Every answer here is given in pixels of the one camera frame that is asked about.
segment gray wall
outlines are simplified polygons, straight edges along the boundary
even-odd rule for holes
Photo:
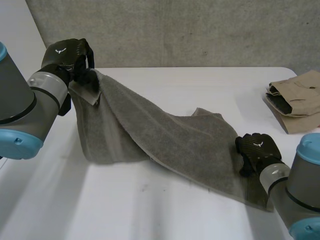
[[[46,46],[86,38],[97,67],[320,70],[320,0],[26,0]]]

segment tabletop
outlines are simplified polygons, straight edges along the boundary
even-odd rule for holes
[[[282,67],[100,68],[164,111],[221,113],[241,136],[266,133],[291,166],[303,134],[288,135],[264,103]],[[0,169],[2,240],[289,240],[277,213],[221,196],[152,161],[95,165],[80,146],[74,107],[30,160]]]

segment robotic arm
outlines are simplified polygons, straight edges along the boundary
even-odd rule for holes
[[[0,42],[0,156],[31,159],[37,155],[57,115],[71,108],[69,82],[94,82],[94,55],[85,39],[49,46],[41,69],[27,81]]]
[[[295,240],[320,240],[320,133],[305,135],[292,169],[267,134],[246,134],[235,140],[243,157],[240,174],[258,174],[260,182]]]
[[[69,83],[90,83],[98,90],[97,75],[90,71],[94,67],[87,41],[68,39],[50,45],[41,69],[25,81],[0,42],[0,156],[35,157],[57,115],[71,108]],[[246,134],[235,145],[244,160],[240,174],[259,175],[291,236],[320,240],[320,133],[302,138],[292,169],[266,134]]]

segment glove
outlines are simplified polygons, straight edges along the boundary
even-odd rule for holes
[[[253,133],[235,139],[236,151],[243,157],[240,175],[250,177],[260,175],[271,164],[283,163],[280,151],[274,140],[267,134]]]
[[[51,44],[45,51],[39,72],[48,72],[64,81],[67,87],[72,80],[80,85],[90,84],[97,92],[99,81],[95,68],[94,52],[86,39],[67,39]],[[67,94],[58,115],[64,116],[71,109],[71,97]]]

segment blue joint cover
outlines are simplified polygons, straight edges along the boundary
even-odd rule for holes
[[[289,228],[289,234],[294,240],[319,240],[320,217],[310,217],[295,222]]]
[[[17,130],[0,128],[0,156],[8,159],[31,159],[44,142],[39,138]]]
[[[0,42],[0,61],[5,58],[7,53],[8,52],[5,45],[2,42]]]
[[[304,135],[296,148],[296,152],[304,160],[320,165],[320,133]]]

